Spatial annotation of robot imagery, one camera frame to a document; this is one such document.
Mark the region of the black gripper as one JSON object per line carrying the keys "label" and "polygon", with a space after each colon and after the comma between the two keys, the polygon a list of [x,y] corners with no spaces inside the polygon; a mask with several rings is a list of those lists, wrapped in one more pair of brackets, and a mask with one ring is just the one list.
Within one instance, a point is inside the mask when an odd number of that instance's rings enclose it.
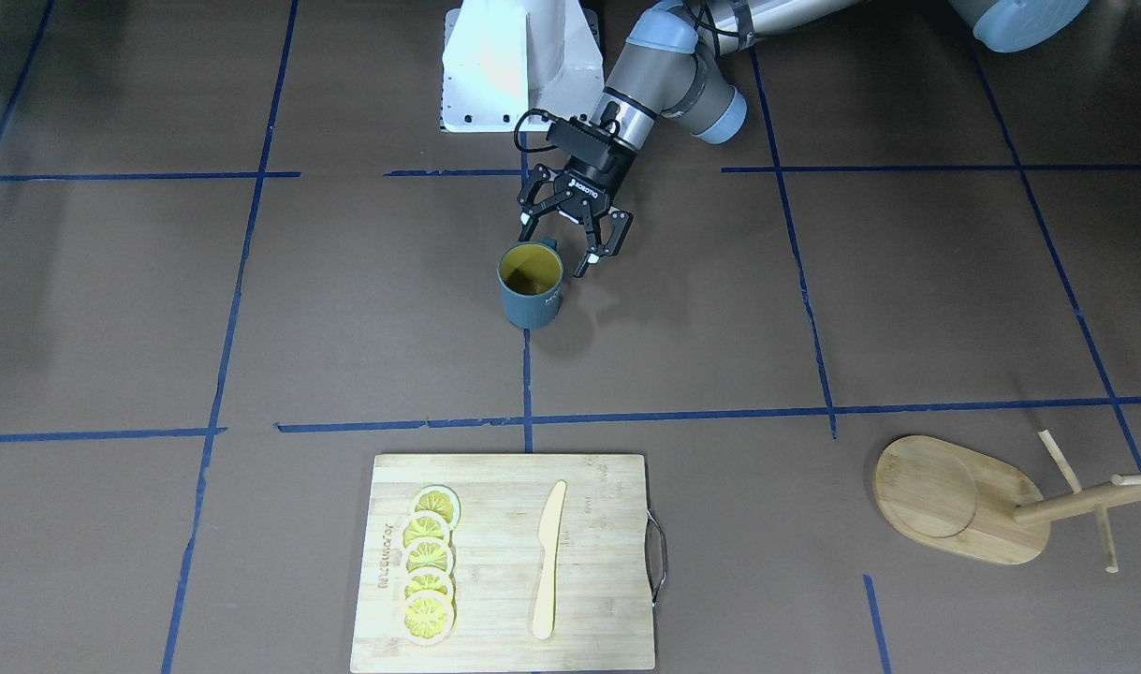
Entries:
{"label": "black gripper", "polygon": [[600,171],[569,159],[561,170],[533,167],[518,194],[521,230],[518,242],[531,242],[541,217],[557,212],[582,225],[586,235],[586,252],[574,269],[582,278],[604,257],[617,255],[634,217],[614,205],[633,159],[620,157],[610,170]]}

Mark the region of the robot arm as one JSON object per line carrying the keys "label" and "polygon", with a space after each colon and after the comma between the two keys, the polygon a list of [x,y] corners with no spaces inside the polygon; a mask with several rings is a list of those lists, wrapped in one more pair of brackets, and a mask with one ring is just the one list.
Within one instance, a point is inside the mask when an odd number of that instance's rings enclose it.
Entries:
{"label": "robot arm", "polygon": [[657,121],[673,121],[709,144],[733,139],[744,125],[747,101],[725,79],[720,57],[848,7],[847,1],[659,1],[644,9],[594,109],[574,116],[533,109],[549,123],[547,151],[563,151],[567,162],[559,171],[533,167],[524,180],[519,241],[531,242],[540,219],[555,212],[586,236],[575,276],[617,255],[633,216],[614,200]]}

